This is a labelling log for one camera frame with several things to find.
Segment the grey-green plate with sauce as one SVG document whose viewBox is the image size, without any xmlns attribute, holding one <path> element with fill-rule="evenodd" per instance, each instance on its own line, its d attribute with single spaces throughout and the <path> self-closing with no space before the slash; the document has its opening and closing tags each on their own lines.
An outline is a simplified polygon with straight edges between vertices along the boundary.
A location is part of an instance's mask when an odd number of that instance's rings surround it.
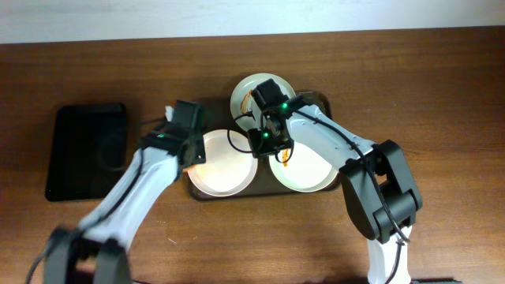
<svg viewBox="0 0 505 284">
<path fill-rule="evenodd" d="M 253 91 L 259 84 L 262 84 L 270 79 L 278 85 L 279 90 L 282 93 L 281 98 L 276 99 L 268 93 L 264 98 L 265 105 L 260 106 L 260 103 L 258 103 L 253 97 Z M 295 91 L 291 85 L 281 77 L 271 73 L 256 73 L 246 77 L 235 87 L 230 98 L 230 112 L 232 114 L 232 118 L 237 118 L 242 114 L 252 112 L 253 117 L 243 117 L 236 121 L 237 125 L 244 132 L 247 132 L 250 129 L 258 129 L 260 127 L 260 123 L 257 119 L 259 118 L 262 109 L 268 107 L 279 107 L 282 103 L 295 96 Z"/>
</svg>

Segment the pink plate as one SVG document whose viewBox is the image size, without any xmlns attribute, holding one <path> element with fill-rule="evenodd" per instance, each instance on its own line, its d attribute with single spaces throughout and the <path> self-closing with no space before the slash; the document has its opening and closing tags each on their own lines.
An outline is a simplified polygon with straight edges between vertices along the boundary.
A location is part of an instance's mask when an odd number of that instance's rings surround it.
<svg viewBox="0 0 505 284">
<path fill-rule="evenodd" d="M 231 147 L 225 129 L 204 134 L 206 162 L 187 171 L 190 181 L 203 193 L 225 197 L 238 194 L 256 175 L 258 161 Z"/>
</svg>

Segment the cream plate with sauce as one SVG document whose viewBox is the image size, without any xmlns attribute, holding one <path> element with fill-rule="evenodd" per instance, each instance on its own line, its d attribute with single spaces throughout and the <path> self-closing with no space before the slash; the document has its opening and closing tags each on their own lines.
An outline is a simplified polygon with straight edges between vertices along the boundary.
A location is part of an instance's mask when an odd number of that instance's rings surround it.
<svg viewBox="0 0 505 284">
<path fill-rule="evenodd" d="M 296 192 L 316 192 L 329 186 L 338 171 L 304 144 L 295 142 L 294 153 L 281 150 L 269 157 L 271 172 L 284 186 Z"/>
</svg>

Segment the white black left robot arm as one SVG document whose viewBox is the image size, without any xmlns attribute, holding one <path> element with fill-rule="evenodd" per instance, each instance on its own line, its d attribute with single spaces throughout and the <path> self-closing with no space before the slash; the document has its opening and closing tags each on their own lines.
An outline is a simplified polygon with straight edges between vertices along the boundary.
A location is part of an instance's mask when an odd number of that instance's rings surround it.
<svg viewBox="0 0 505 284">
<path fill-rule="evenodd" d="M 160 194 L 204 163 L 203 130 L 166 124 L 141 138 L 110 193 L 74 230 L 57 228 L 40 255 L 45 283 L 131 283 L 127 252 Z"/>
</svg>

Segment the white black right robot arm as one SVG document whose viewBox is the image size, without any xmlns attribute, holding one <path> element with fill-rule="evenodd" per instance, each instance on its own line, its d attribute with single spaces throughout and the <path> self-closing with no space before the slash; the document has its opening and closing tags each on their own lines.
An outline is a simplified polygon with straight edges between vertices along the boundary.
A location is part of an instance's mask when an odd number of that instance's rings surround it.
<svg viewBox="0 0 505 284">
<path fill-rule="evenodd" d="M 339 172 L 347 213 L 367 239 L 370 283 L 410 283 L 409 235 L 421 194 L 402 149 L 392 140 L 360 138 L 303 97 L 266 104 L 252 99 L 249 133 L 255 155 L 303 144 Z"/>
</svg>

